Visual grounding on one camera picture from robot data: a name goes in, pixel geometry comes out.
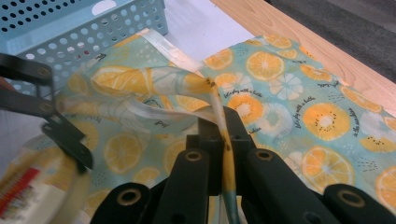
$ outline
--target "fabric wrap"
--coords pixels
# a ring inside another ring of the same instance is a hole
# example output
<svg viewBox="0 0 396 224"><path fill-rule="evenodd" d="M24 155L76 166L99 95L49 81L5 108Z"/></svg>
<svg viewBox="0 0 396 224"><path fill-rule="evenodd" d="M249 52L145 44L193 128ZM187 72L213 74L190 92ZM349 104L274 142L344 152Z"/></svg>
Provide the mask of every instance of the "fabric wrap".
<svg viewBox="0 0 396 224"><path fill-rule="evenodd" d="M143 31L86 63L57 95L58 109L87 135L94 156L80 221L116 186L151 188L168 177L186 135L197 133L197 118L220 126L216 102L236 110L256 146L279 154L309 188L322 193L346 183L396 214L396 119L298 43L257 36L198 63ZM207 105L212 109L201 109ZM26 147L53 146L40 136ZM219 199L209 201L209 222L219 223ZM237 217L240 199L225 202L229 218Z"/></svg>

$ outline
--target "kiwi slice print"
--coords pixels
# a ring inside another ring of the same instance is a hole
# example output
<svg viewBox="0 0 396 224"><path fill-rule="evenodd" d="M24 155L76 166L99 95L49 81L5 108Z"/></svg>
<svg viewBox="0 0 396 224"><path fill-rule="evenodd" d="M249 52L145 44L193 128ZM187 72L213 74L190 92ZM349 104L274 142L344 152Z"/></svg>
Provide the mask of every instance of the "kiwi slice print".
<svg viewBox="0 0 396 224"><path fill-rule="evenodd" d="M378 153L386 153L392 152L396 150L396 143L390 141L386 137L374 137L372 135L368 135L360 140L361 145L372 151Z"/></svg>
<svg viewBox="0 0 396 224"><path fill-rule="evenodd" d="M349 130L349 115L332 103L315 104L308 107L303 115L306 129L314 136L331 141Z"/></svg>
<svg viewBox="0 0 396 224"><path fill-rule="evenodd" d="M238 112L244 124L256 121L263 112L262 103L249 93L233 95L227 106Z"/></svg>

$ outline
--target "gray floor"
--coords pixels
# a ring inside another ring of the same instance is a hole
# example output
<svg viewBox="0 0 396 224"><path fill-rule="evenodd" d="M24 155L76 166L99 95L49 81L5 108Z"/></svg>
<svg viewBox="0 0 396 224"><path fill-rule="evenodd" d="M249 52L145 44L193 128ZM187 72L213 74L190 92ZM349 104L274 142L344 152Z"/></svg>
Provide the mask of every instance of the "gray floor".
<svg viewBox="0 0 396 224"><path fill-rule="evenodd" d="M396 0L327 0L396 34Z"/></svg>
<svg viewBox="0 0 396 224"><path fill-rule="evenodd" d="M272 5L396 83L395 0L272 0Z"/></svg>

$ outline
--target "wooden table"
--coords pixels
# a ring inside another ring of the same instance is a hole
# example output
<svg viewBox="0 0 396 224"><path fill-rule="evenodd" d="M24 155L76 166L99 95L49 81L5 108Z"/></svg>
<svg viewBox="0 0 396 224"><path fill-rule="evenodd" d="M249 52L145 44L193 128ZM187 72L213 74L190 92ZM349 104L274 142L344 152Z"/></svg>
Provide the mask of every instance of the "wooden table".
<svg viewBox="0 0 396 224"><path fill-rule="evenodd" d="M325 69L396 117L396 84L263 0L211 0L254 35L279 34L300 42Z"/></svg>

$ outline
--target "blue plastic basket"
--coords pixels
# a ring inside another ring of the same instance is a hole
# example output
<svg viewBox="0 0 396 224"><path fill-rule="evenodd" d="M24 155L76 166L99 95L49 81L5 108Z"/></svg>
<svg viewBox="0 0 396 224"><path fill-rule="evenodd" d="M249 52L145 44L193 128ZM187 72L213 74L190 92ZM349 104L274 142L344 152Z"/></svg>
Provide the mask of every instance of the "blue plastic basket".
<svg viewBox="0 0 396 224"><path fill-rule="evenodd" d="M103 7L111 9L93 15ZM163 0L4 0L0 17L0 52L51 66L56 90L85 62L129 35L145 28L168 32ZM35 92L30 83L9 82L22 93Z"/></svg>

